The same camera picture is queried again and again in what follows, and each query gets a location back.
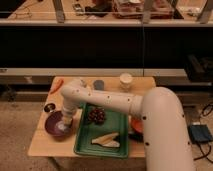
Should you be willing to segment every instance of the table leg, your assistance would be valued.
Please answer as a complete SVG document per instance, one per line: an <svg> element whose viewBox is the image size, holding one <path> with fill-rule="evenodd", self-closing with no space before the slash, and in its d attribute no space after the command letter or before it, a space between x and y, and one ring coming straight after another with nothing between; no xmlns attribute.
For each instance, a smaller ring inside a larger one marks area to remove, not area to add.
<svg viewBox="0 0 213 171"><path fill-rule="evenodd" d="M47 160L53 165L53 167L57 170L61 170L61 166L58 164L58 162L55 160L54 157L47 157Z"/></svg>

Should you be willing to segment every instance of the tray rim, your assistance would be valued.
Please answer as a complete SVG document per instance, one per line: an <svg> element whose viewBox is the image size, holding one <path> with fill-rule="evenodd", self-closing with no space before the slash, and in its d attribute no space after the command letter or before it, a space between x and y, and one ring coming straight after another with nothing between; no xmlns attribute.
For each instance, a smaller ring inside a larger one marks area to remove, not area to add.
<svg viewBox="0 0 213 171"><path fill-rule="evenodd" d="M81 131L83 129L83 121L84 121L84 116L85 116L85 112L86 112L86 108L87 106L89 105L92 105L92 106L96 106L94 104L91 104L91 103L84 103L83 107L82 107L82 114L81 114L81 118L80 118L80 122L79 122L79 127L78 127L78 130L77 130L77 134L76 134L76 140L75 140L75 145L74 145L74 152L76 154L80 154L80 155L84 155L84 156L93 156L93 157L108 157L108 158L127 158L129 156L129 138L128 138L128 127L129 127L129 120L128 120L128 116L124 115L126 117L125 119L125 122L126 122L126 127L127 127L127 135L126 135L126 150L125 150L125 154L119 154L119 155L101 155L101 154L97 154L97 155L93 155L93 154L85 154L85 152L82 152L82 151L79 151L77 150L77 146L78 146L78 139L80 138L81 136Z"/></svg>

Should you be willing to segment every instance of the small cup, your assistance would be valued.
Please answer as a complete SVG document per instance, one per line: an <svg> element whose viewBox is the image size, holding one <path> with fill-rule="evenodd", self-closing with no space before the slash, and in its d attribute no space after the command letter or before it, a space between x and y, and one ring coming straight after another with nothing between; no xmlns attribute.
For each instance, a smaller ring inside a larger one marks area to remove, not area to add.
<svg viewBox="0 0 213 171"><path fill-rule="evenodd" d="M121 87L124 89L124 91L129 91L131 88L133 77L129 73L123 73L120 75L120 83Z"/></svg>
<svg viewBox="0 0 213 171"><path fill-rule="evenodd" d="M54 103L48 103L44 106L44 111L48 114L52 114L56 109L56 105Z"/></svg>

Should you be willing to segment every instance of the wooden table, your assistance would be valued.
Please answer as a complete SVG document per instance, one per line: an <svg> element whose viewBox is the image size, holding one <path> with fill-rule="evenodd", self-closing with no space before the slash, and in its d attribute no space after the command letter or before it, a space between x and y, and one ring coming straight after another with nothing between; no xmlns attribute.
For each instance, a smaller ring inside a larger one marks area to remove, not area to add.
<svg viewBox="0 0 213 171"><path fill-rule="evenodd" d="M66 84L73 78L74 77L55 77L52 83L52 88L55 86L59 79L63 79L64 84ZM119 77L83 77L83 79L91 88L93 88L92 83L95 80L101 79L105 82L106 91L123 92L123 89L121 88L119 82ZM153 87L155 87L155 81L152 77L134 77L130 92L134 94L143 95L147 90ZM46 103L55 103L57 110L60 110L62 106L62 100L63 98L60 94L59 89L57 92L48 95ZM42 111L38 126L31 141L28 155L49 157L49 159L56 167L58 166L55 163L54 158L52 157L82 157L80 155L75 154L75 152L72 150L74 148L76 140L76 133L79 126L81 112L82 110L79 109L77 111L77 114L74 116L74 122L70 135L63 138L55 138L45 131L44 123L48 117L48 114ZM145 157L143 143L130 140L129 158L137 157Z"/></svg>

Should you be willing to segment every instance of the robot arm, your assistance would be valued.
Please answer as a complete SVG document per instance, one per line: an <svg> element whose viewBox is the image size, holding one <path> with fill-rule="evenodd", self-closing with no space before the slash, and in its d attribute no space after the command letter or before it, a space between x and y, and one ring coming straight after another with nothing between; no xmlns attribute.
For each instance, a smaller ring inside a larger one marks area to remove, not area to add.
<svg viewBox="0 0 213 171"><path fill-rule="evenodd" d="M141 117L148 171L195 171L184 112L177 96L156 87L144 97L107 91L88 90L80 79L63 86L62 114L74 115L80 102Z"/></svg>

